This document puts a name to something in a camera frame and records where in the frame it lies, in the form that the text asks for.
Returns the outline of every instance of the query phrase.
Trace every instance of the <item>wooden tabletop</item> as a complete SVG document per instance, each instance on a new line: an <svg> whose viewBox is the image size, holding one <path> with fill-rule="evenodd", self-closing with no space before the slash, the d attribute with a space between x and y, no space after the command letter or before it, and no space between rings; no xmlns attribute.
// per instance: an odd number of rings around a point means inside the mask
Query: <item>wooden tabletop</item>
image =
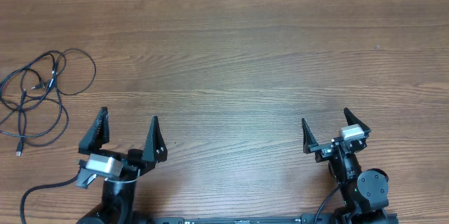
<svg viewBox="0 0 449 224"><path fill-rule="evenodd" d="M78 142L102 106L105 147L115 151L142 148L159 116L168 160L139 179L140 211L314 213L335 181L326 163L302 153L300 120L327 143L349 107L373 130L357 156L363 169L388 173L387 212L402 223L449 221L449 0L0 0L2 79L44 51L71 47L92 55L95 81L62 97L69 127L56 143L15 157L18 139L0 136L0 223L20 222L29 188L74 176L87 157ZM36 69L51 75L48 60ZM76 91L92 74L73 54L58 84ZM20 99L18 79L6 97ZM35 84L26 78L25 88ZM48 128L57 110L43 103L29 112L27 132ZM16 126L17 116L0 129ZM75 223L101 191L97 180L88 190L33 192L28 223ZM326 211L338 206L336 195Z"/></svg>

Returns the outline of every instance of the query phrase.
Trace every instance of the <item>wooden table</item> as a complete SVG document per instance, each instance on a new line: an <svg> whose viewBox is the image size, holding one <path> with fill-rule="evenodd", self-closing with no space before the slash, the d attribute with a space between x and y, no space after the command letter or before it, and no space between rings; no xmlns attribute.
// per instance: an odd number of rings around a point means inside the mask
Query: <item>wooden table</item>
<svg viewBox="0 0 449 224"><path fill-rule="evenodd" d="M156 216L315 212L335 182L302 153L300 120L325 143L349 107L373 130L363 169L391 178L387 211L402 223L449 221L449 0L0 0L1 78L70 47L93 56L97 77L63 97L69 128L53 145L18 158L18 140L0 136L1 223L20 222L27 189L76 173L87 157L78 142L102 106L116 151L142 147L159 116L168 160L141 177L135 202ZM36 68L50 77L48 62ZM91 76L73 55L59 85L79 90ZM7 97L20 98L17 83ZM28 132L56 111L30 112ZM16 119L1 129L16 131ZM34 192L27 220L75 223L101 189ZM326 211L341 205L338 195Z"/></svg>

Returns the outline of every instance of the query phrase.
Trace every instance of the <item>tangled cable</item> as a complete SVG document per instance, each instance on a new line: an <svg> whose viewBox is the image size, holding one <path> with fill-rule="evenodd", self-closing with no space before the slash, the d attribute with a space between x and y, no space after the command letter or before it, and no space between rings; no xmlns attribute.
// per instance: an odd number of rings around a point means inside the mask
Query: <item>tangled cable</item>
<svg viewBox="0 0 449 224"><path fill-rule="evenodd" d="M82 89L81 91L78 91L76 93L64 93L58 88L58 77L62 74L62 72L64 71L64 69L67 65L66 55L72 51L77 51L77 52L80 52L80 53L84 54L85 56L87 56L92 61L94 72L93 72L92 80L89 83L89 85L87 85L87 87L85 87L84 89ZM51 60L53 63L52 64L52 75L53 76L50 80L43 81L43 79L41 78L39 73L36 70L31 69L31 66L34 63L40 61L40 59L48 57L48 56L51 57ZM64 65L62 66L61 70L58 71L58 67L59 67L60 61L62 59L64 59ZM39 80L39 83L36 86L34 86L32 89L46 88L46 91L43 95L40 95L40 96L28 95L27 91L23 88L23 80L25 78L25 75L28 72L34 73ZM15 103L10 100L5 100L3 98L3 92L4 92L5 87L8 85L8 82L13 77L19 75L20 73L22 73L22 78L20 80L20 90L22 91L20 102ZM5 107L7 107L11 112L0 121L0 125L2 125L5 121L7 121L11 117L11 115L13 115L15 112L18 112L18 133L9 133L9 132L2 131L2 130L0 130L0 133L5 134L7 136L13 136L13 137L20 138L16 153L15 153L16 156L19 157L22 155L22 151L23 151L23 147L24 147L25 143L30 146L33 146L33 147L45 147L45 146L48 146L48 145L54 143L64 133L65 129L69 125L69 115L68 115L67 110L65 109L64 105L62 105L61 95L77 95L77 94L84 92L85 90L87 90L87 88L89 88L92 85L96 74L97 74L97 67L95 65L94 60L92 59L92 57L89 54L87 54L86 52L84 52L80 49L77 49L77 48L69 48L63 52L47 51L47 52L43 53L42 55L40 55L39 57L37 57L36 59L34 59L33 61L31 61L30 63L28 63L27 65L25 65L24 67L21 67L20 69L11 72L8 76L5 77L5 79L3 79L1 81L1 83L0 83L0 102ZM47 95L53 89L56 91L56 96L58 97L57 100L54 100L52 98L47 98ZM41 133L26 135L26 129L27 129L27 114L26 114L26 112L35 109L44 100L48 100L48 101L54 102L59 105L58 118L56 119L55 123L53 123L53 125L50 126L49 129L47 129ZM30 105L29 107L24 107L25 104L27 104L31 101L36 101L36 103L34 103L33 105ZM47 133L49 133L50 131L52 131L56 127L56 125L59 123L59 120L62 116L62 111L64 111L67 120L65 122L65 125L64 125L64 128L62 129L62 131L56 137L54 137L54 139L52 139L46 143L33 143L33 142L28 141L28 138L37 138L40 136L44 136ZM21 116L23 116L23 118L24 118L23 125L21 124Z"/></svg>

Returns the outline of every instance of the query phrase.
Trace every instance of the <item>wood grain surface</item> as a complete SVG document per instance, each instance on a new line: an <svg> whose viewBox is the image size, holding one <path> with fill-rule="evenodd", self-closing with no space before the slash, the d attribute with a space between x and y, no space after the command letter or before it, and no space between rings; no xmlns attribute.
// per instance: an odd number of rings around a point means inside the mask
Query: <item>wood grain surface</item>
<svg viewBox="0 0 449 224"><path fill-rule="evenodd" d="M402 223L447 223L448 41L449 0L0 0L1 78L50 49L81 48L98 67L85 93L63 97L69 128L56 143L26 146L17 158L18 140L0 136L0 223L20 222L32 186L76 173L86 158L78 142L102 106L106 148L116 151L143 147L159 116L169 155L139 180L140 211L315 212L335 182L327 164L302 153L300 120L325 143L349 107L373 130L361 166L391 178L387 211ZM49 78L48 61L36 69ZM92 73L72 54L59 85L79 90ZM17 83L7 97L20 98ZM25 88L35 83L27 78ZM43 104L30 112L28 131L48 127L56 111ZM15 131L16 118L0 129ZM88 190L34 192L27 220L75 223L101 189L98 180ZM341 205L337 195L326 211Z"/></svg>

